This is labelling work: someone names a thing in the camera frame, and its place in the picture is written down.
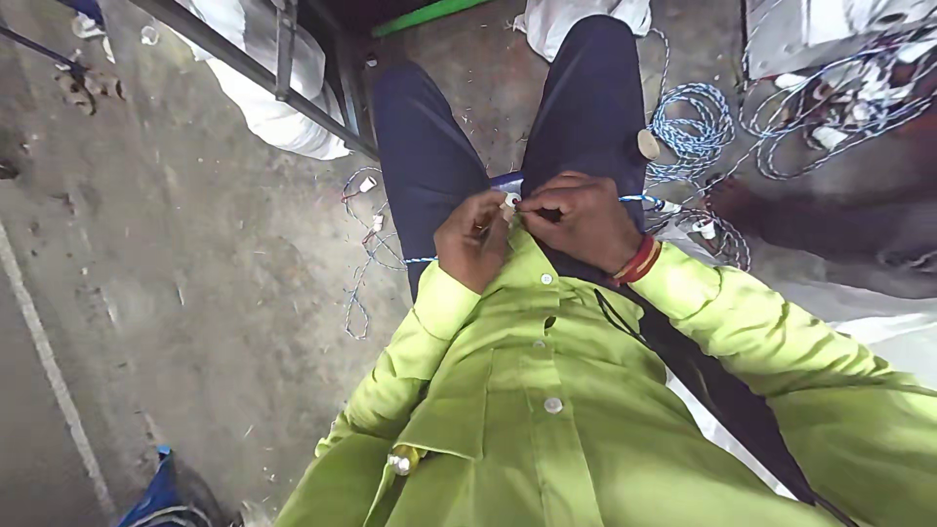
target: white painted line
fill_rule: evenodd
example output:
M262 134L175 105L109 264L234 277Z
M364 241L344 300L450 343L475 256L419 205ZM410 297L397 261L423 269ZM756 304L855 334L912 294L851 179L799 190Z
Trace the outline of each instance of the white painted line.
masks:
M84 470L95 488L97 501L104 511L105 518L108 521L116 517L116 507L114 507L111 493L108 491L108 485L101 475L101 468L97 464L94 450L91 449L91 443L88 436L84 433L82 420L78 415L78 408L75 407L75 401L72 400L68 392L68 386L65 384L65 378L62 376L62 370L55 363L55 354L52 352L52 345L49 343L49 336L46 335L45 328L42 327L42 321L36 311L36 304L33 303L33 297L26 290L22 282L22 271L16 261L16 255L13 253L13 247L9 244L7 229L0 221L0 261L3 262L4 270L7 271L10 285L13 293L16 295L17 304L20 305L22 317L26 320L29 332L33 336L33 342L36 344L36 353L39 355L39 362L46 370L46 377L49 384L52 385L52 392L55 394L55 400L58 402L59 409L65 416L68 424L68 431L71 432L71 439L78 448L78 453L82 456Z

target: beige round object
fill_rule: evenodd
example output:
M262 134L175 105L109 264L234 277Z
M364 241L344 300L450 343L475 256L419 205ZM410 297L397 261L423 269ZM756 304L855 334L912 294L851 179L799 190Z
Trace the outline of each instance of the beige round object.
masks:
M661 156L661 146L657 144L654 134L650 133L647 128L642 128L638 132L638 152L641 152L641 155L649 161Z

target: shirt cuff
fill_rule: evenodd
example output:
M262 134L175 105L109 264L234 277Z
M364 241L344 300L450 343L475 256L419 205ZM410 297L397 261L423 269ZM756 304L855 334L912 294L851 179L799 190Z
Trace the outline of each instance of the shirt cuff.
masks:
M683 320L719 294L719 271L673 244L662 243L661 256L641 279L629 284L671 320Z
M462 285L433 262L420 275L420 290L413 314L427 333L451 340L482 296Z

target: shirt sleeve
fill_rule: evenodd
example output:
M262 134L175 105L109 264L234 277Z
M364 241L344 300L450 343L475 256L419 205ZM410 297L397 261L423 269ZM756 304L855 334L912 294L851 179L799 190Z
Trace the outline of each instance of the shirt sleeve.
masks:
M752 276L669 244L632 286L766 396L822 496L869 525L933 523L937 393Z
M321 457L354 433L393 439L407 425L424 384L433 378L455 334L481 297L431 263L420 276L413 308L380 353L377 364L351 394L328 437L316 446Z
M632 288L767 397L817 387L916 385L912 375L893 370L755 277L710 267L671 244L663 244L654 267Z

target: lime green shirt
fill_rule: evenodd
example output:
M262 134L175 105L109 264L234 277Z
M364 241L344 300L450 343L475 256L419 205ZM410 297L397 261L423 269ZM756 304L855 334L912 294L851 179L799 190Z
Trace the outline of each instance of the lime green shirt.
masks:
M277 527L840 525L707 441L658 356L523 229L482 295L433 263ZM937 524L937 393L734 268L664 244L632 287L766 397L811 485L868 525ZM599 288L632 327L641 310ZM409 475L388 454L424 449Z

